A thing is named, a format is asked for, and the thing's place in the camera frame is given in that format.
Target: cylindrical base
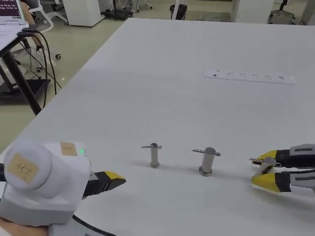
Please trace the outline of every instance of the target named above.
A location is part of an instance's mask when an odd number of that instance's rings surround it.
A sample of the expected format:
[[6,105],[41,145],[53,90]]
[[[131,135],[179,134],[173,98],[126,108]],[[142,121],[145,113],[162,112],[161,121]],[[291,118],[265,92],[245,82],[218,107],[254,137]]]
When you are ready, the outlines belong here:
[[199,167],[199,173],[202,175],[202,176],[209,176],[212,174],[212,169],[208,172],[208,173],[205,173],[203,172],[202,170],[202,166]]
[[151,166],[152,168],[156,169],[157,167],[159,167],[159,162],[157,162],[157,163],[151,162],[151,163],[150,163],[150,166]]

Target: black wire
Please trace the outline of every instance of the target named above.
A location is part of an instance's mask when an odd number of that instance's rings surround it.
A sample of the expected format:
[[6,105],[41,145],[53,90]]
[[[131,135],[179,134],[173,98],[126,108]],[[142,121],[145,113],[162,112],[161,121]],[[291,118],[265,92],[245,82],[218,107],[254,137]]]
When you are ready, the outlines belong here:
[[37,76],[37,77],[40,77],[39,75],[37,75],[37,74],[32,70],[32,54],[28,52],[28,50],[26,49],[26,47],[25,47],[21,42],[20,42],[19,44],[25,49],[25,51],[27,51],[27,53],[28,53],[29,56],[30,56],[30,71],[31,71],[31,73],[33,73],[33,74],[34,74],[35,76]]
[[[39,32],[39,31],[37,30],[36,33],[39,33],[39,34],[42,36],[42,38],[44,39],[44,41],[45,41],[45,44],[46,44],[46,47],[47,47],[47,50],[48,50],[49,62],[50,62],[50,64],[51,64],[51,69],[52,69],[52,71],[53,71],[53,76],[56,77],[55,69],[54,69],[54,67],[53,67],[52,60],[51,60],[50,48],[49,48],[47,39],[46,39],[46,37],[42,34],[42,32]],[[55,88],[55,95],[57,95],[56,80],[54,80],[54,88]]]
[[[45,70],[45,69],[44,69],[44,66],[42,65],[42,63],[41,63],[36,57],[34,57],[34,55],[32,55],[32,53],[29,53],[28,51],[27,51],[27,53],[29,54],[30,57],[32,57],[35,61],[37,61],[37,63],[43,68],[43,70]],[[62,89],[62,87],[61,87],[61,85],[58,83],[57,79],[56,79],[55,77],[53,77],[51,74],[49,74],[49,72],[48,72],[48,75],[49,75],[53,80],[56,80],[57,85],[59,86],[59,88]]]
[[46,100],[47,100],[47,88],[48,88],[48,83],[47,83],[47,82],[48,82],[47,58],[46,58],[46,55],[45,55],[45,52],[44,52],[44,45],[41,43],[40,38],[39,38],[38,36],[36,36],[36,34],[34,34],[34,33],[30,33],[30,34],[31,34],[32,37],[35,37],[35,38],[38,40],[38,42],[39,42],[39,44],[40,44],[40,46],[41,46],[41,48],[42,48],[42,50],[43,50],[44,62],[45,62],[45,80],[46,80],[43,108],[45,108],[45,106],[46,106]]

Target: paper label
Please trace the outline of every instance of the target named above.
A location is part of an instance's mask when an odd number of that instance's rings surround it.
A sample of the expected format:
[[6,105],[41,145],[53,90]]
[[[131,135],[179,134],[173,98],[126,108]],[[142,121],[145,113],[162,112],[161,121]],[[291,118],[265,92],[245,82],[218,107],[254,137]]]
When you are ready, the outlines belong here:
[[27,184],[33,181],[39,171],[39,167],[35,163],[24,158],[19,153],[14,155],[6,169]]
[[73,143],[60,143],[61,153],[65,156],[77,156],[77,150]]

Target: black cable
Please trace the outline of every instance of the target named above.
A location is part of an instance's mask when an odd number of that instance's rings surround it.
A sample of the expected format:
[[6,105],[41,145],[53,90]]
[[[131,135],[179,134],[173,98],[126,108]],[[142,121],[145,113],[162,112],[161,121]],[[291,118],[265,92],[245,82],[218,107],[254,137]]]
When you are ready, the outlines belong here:
[[[53,71],[53,76],[56,77],[55,69],[54,69],[54,66],[53,66],[52,60],[51,60],[51,54],[50,54],[50,48],[49,48],[49,45],[48,45],[48,41],[47,41],[46,37],[42,34],[42,32],[39,32],[38,30],[36,30],[36,33],[39,33],[42,36],[42,38],[44,39],[44,41],[45,41],[45,44],[46,44],[46,47],[47,47],[47,50],[48,50],[49,63],[51,64],[51,70]],[[54,80],[54,88],[55,88],[55,95],[57,95],[56,80]]]
[[33,73],[35,76],[37,76],[37,77],[40,78],[40,76],[37,75],[37,74],[32,70],[32,54],[28,52],[28,50],[26,49],[26,47],[25,47],[21,42],[20,42],[19,44],[25,49],[25,51],[27,51],[27,53],[28,53],[29,56],[30,56],[30,71],[31,71],[31,73]]
[[[39,32],[37,30],[37,26],[30,26],[28,28],[24,28],[22,29],[23,32],[30,32],[30,33],[38,33],[42,36],[42,38],[44,39],[45,41],[45,44],[46,44],[46,47],[47,47],[47,51],[48,51],[48,58],[49,58],[49,62],[50,62],[50,65],[51,65],[51,69],[53,71],[53,76],[56,77],[56,74],[55,74],[55,69],[54,69],[54,66],[53,66],[53,63],[52,63],[52,60],[51,60],[51,53],[50,53],[50,48],[49,48],[49,45],[48,45],[48,41],[46,39],[46,37],[43,35],[42,32]],[[54,89],[55,89],[55,95],[57,95],[57,86],[56,86],[56,80],[54,80]]]
[[[38,36],[36,36],[34,33],[32,33],[32,32],[18,32],[17,33],[17,35],[18,36],[23,36],[23,37],[29,37],[29,36],[31,36],[31,37],[34,37],[34,38],[36,38],[37,40],[38,40],[38,42],[39,42],[39,44],[40,44],[40,46],[41,46],[41,48],[42,49],[44,49],[44,45],[41,43],[41,41],[40,41],[40,38],[38,37]],[[43,108],[45,108],[45,106],[46,106],[46,100],[47,100],[47,88],[48,88],[48,71],[47,71],[47,58],[46,58],[46,55],[45,55],[45,53],[43,52],[43,55],[44,55],[44,62],[45,62],[45,95],[44,95],[44,104],[43,104]]]
[[43,104],[43,109],[45,108],[45,106],[46,106],[46,101],[47,101],[47,88],[48,88],[48,65],[47,65],[47,58],[46,58],[46,54],[45,54],[45,52],[44,52],[44,45],[41,43],[41,41],[40,41],[40,38],[36,35],[36,34],[34,34],[34,33],[30,33],[31,35],[32,35],[32,37],[34,37],[34,38],[36,38],[37,40],[38,40],[38,42],[39,42],[39,44],[40,44],[40,46],[41,46],[41,48],[42,48],[42,52],[43,52],[43,55],[44,55],[44,62],[45,62],[45,81],[46,81],[46,83],[45,83],[45,93],[44,93],[44,104]]
[[[28,51],[27,51],[27,53],[29,54],[30,57],[32,57],[35,61],[37,61],[37,63],[43,68],[43,70],[45,70],[45,69],[44,69],[44,66],[42,65],[42,63],[41,63],[32,53],[30,53],[30,52],[28,52]],[[49,74],[49,72],[48,72],[48,75],[49,75],[53,80],[56,80],[57,85],[59,86],[59,88],[62,89],[62,87],[61,87],[61,85],[58,83],[57,79],[56,79],[55,77],[53,77],[51,74]]]

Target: desk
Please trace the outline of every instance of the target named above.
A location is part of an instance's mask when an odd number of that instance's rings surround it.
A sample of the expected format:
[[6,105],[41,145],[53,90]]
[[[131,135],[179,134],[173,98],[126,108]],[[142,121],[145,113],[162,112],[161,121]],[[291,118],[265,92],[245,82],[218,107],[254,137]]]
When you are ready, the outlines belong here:
[[[314,34],[128,19],[19,138],[81,140],[94,171],[126,177],[76,213],[118,236],[313,236],[314,200],[253,188],[248,159],[314,143]],[[285,72],[297,85],[204,78],[212,68]],[[158,169],[140,148],[152,142],[163,146]],[[202,177],[191,149],[208,146],[222,156]]]

